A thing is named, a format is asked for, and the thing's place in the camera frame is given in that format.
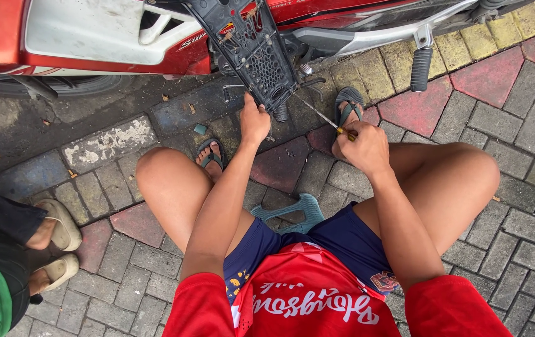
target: black pants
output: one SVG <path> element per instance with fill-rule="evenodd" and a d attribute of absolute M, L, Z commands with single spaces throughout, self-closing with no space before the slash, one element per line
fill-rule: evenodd
<path fill-rule="evenodd" d="M 22 246 L 37 231 L 47 211 L 0 196 L 0 272 L 12 297 L 13 328 L 29 306 L 29 275 Z"/>

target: person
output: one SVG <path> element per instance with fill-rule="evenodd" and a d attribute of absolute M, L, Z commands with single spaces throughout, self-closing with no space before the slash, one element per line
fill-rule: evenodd
<path fill-rule="evenodd" d="M 389 144 L 381 128 L 360 120 L 361 99 L 353 88 L 337 97 L 336 121 L 356 140 L 343 133 L 332 152 L 365 174 L 374 197 L 307 234 L 274 233 L 242 209 L 271 127 L 248 93 L 226 170 L 216 140 L 196 163 L 169 148 L 141 157 L 139 189 L 185 252 L 164 337 L 400 336 L 383 302 L 398 285 L 413 337 L 511 336 L 440 258 L 494 195 L 496 161 L 465 143 Z"/>
<path fill-rule="evenodd" d="M 31 273 L 23 247 L 45 249 L 53 242 L 73 251 L 81 241 L 58 201 L 43 199 L 30 206 L 0 196 L 0 337 L 20 321 L 29 303 L 42 301 L 37 294 L 59 287 L 78 271 L 77 257 L 67 254 Z"/>

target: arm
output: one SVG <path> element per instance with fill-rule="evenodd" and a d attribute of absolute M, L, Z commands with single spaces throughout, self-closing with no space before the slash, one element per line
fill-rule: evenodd
<path fill-rule="evenodd" d="M 340 135 L 340 149 L 374 188 L 383 249 L 403 290 L 444 275 L 440 256 L 390 167 L 383 130 L 359 121 L 350 123 L 347 130 L 356 131 L 357 139 L 350 142 Z"/>
<path fill-rule="evenodd" d="M 224 258 L 241 217 L 253 159 L 270 127 L 268 113 L 262 106 L 257 108 L 253 97 L 245 93 L 245 107 L 241 111 L 241 144 L 197 216 L 184 253 L 181 280 L 201 272 L 224 277 Z"/>

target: flip-flop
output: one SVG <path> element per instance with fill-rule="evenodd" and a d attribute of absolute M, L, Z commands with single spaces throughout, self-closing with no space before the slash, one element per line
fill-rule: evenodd
<path fill-rule="evenodd" d="M 342 111 L 340 111 L 338 106 L 345 101 L 348 102 L 348 105 L 345 106 Z M 359 110 L 359 105 L 363 106 L 363 96 L 361 96 L 361 93 L 352 86 L 342 88 L 342 90 L 338 92 L 338 95 L 334 101 L 334 120 L 336 125 L 341 126 L 344 124 L 345 120 L 352 111 L 355 111 L 359 117 L 359 120 L 363 120 L 363 117 L 361 116 L 361 110 Z"/>
<path fill-rule="evenodd" d="M 74 254 L 66 254 L 54 262 L 42 266 L 39 269 L 45 269 L 50 285 L 41 291 L 49 291 L 62 285 L 78 272 L 78 258 Z"/>
<path fill-rule="evenodd" d="M 51 241 L 55 243 L 58 249 L 62 251 L 77 249 L 83 241 L 83 237 L 64 205 L 53 199 L 43 199 L 38 202 L 38 205 L 47 211 L 45 219 L 57 221 L 51 233 Z"/>
<path fill-rule="evenodd" d="M 212 142 L 216 142 L 218 143 L 218 146 L 219 146 L 219 156 L 221 157 L 221 159 L 215 155 L 214 151 L 211 149 L 210 147 L 210 144 Z M 215 139 L 215 138 L 210 138 L 206 141 L 203 142 L 203 144 L 201 144 L 199 146 L 199 149 L 197 149 L 197 157 L 201 154 L 201 152 L 203 150 L 205 150 L 205 148 L 207 147 L 210 147 L 210 154 L 209 156 L 205 157 L 203 159 L 203 161 L 201 162 L 201 167 L 205 168 L 207 166 L 207 164 L 210 163 L 210 161 L 215 161 L 216 163 L 218 163 L 219 167 L 221 167 L 222 169 L 222 172 L 224 172 L 224 168 L 226 167 L 226 152 L 224 151 L 224 146 L 222 146 L 222 143 L 219 142 L 219 140 Z"/>

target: screwdriver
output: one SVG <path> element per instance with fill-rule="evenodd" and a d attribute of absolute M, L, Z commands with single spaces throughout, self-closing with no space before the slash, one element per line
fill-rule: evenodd
<path fill-rule="evenodd" d="M 338 126 L 336 124 L 334 124 L 334 122 L 332 122 L 330 119 L 328 119 L 328 117 L 324 116 L 323 113 L 319 112 L 315 107 L 313 107 L 313 105 L 307 103 L 307 101 L 305 101 L 303 98 L 301 98 L 301 96 L 297 95 L 296 92 L 293 93 L 293 95 L 297 96 L 297 98 L 299 98 L 303 103 L 305 103 L 305 105 L 307 105 L 311 110 L 315 111 L 315 113 L 317 115 L 319 115 L 320 117 L 322 117 L 326 122 L 330 123 L 331 126 L 334 126 L 334 129 L 336 129 L 336 132 L 338 134 L 343 134 L 345 133 L 346 134 L 346 137 L 348 138 L 348 140 L 350 140 L 351 142 L 354 142 L 355 141 L 355 136 L 348 133 L 348 131 L 346 131 L 345 129 L 343 129 L 341 126 Z"/>

